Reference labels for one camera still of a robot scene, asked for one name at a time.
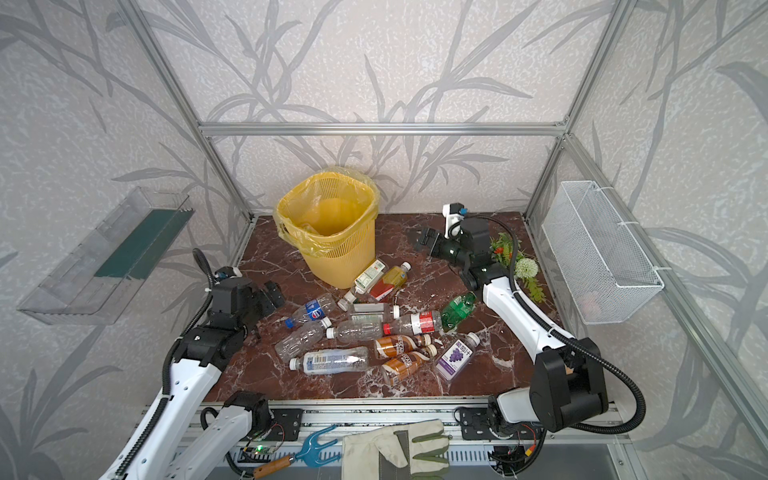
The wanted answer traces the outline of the yellow liquid bottle red label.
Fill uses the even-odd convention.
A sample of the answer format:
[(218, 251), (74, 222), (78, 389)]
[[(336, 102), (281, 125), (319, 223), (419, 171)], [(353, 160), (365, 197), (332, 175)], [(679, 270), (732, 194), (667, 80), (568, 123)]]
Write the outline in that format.
[(382, 302), (404, 286), (412, 266), (403, 262), (388, 270), (371, 288), (369, 295), (375, 302)]

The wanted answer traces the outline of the clear bottle blue label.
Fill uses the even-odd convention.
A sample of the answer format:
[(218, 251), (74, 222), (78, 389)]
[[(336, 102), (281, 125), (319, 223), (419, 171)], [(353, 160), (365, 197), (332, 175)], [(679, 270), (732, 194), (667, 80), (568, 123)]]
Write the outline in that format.
[(336, 301), (330, 293), (324, 293), (315, 299), (299, 306), (291, 315), (287, 316), (284, 324), (293, 329), (311, 321), (327, 318), (337, 307)]

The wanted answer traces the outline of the clear crushed plastic bottle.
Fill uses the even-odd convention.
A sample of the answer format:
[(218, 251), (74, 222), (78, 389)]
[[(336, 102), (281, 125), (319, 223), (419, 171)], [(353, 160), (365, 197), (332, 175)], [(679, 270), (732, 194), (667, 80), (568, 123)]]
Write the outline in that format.
[(275, 345), (278, 358), (283, 363), (298, 358), (326, 338), (326, 330), (332, 325), (328, 318), (309, 321)]

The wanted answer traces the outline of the green plastic bottle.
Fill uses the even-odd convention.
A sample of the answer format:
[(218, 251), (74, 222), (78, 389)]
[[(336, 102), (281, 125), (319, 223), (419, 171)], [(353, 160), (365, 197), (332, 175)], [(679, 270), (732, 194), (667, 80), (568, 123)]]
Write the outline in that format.
[(441, 311), (441, 324), (444, 332), (455, 330), (475, 310), (476, 296), (467, 292), (452, 299)]

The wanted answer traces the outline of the clear bottle red label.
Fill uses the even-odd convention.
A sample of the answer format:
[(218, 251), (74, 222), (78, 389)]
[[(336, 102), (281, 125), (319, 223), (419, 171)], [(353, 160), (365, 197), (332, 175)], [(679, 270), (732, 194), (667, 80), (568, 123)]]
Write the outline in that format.
[(441, 335), (444, 332), (439, 311), (407, 314), (382, 324), (382, 332), (389, 335)]

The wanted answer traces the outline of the clear bottle white label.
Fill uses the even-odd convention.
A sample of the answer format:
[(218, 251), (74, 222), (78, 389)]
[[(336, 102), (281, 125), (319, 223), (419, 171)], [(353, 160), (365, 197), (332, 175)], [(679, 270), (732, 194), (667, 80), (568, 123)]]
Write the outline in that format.
[(300, 358), (291, 359), (289, 368), (306, 375), (333, 375), (363, 372), (369, 367), (369, 364), (369, 350), (361, 346), (307, 352)]

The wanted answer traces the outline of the purple grape label bottle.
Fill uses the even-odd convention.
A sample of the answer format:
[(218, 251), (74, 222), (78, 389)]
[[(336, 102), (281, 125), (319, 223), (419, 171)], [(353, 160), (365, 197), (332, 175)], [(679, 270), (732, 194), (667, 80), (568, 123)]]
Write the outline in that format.
[(437, 359), (435, 371), (451, 383), (470, 362), (481, 340), (475, 332), (469, 332), (455, 340)]

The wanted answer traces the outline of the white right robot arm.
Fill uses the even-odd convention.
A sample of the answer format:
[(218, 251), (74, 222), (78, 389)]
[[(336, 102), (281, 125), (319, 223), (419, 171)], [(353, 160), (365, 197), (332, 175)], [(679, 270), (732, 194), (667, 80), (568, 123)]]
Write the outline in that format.
[[(550, 432), (573, 428), (619, 435), (639, 427), (647, 414), (639, 386), (604, 359), (591, 339), (574, 337), (523, 292), (514, 265), (503, 265), (493, 257), (492, 221), (487, 216), (448, 214), (443, 230), (417, 227), (408, 231), (407, 238), (415, 250), (458, 268), (464, 286), (505, 323), (534, 364), (528, 387), (499, 394), (490, 401), (494, 430), (505, 424), (532, 422)], [(621, 424), (599, 426), (591, 420), (608, 410), (607, 374), (629, 390), (635, 410)]]

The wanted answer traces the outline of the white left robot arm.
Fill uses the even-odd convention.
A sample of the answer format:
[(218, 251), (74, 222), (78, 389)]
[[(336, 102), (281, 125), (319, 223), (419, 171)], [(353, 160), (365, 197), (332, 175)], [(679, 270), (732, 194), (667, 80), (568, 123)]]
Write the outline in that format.
[(264, 395), (238, 391), (190, 446), (177, 450), (209, 391), (247, 336), (258, 332), (258, 321), (285, 303), (277, 283), (258, 287), (235, 267), (212, 270), (200, 249), (193, 257), (207, 280), (206, 298), (166, 354), (161, 389), (106, 479), (204, 479), (240, 440), (267, 433), (274, 423)]

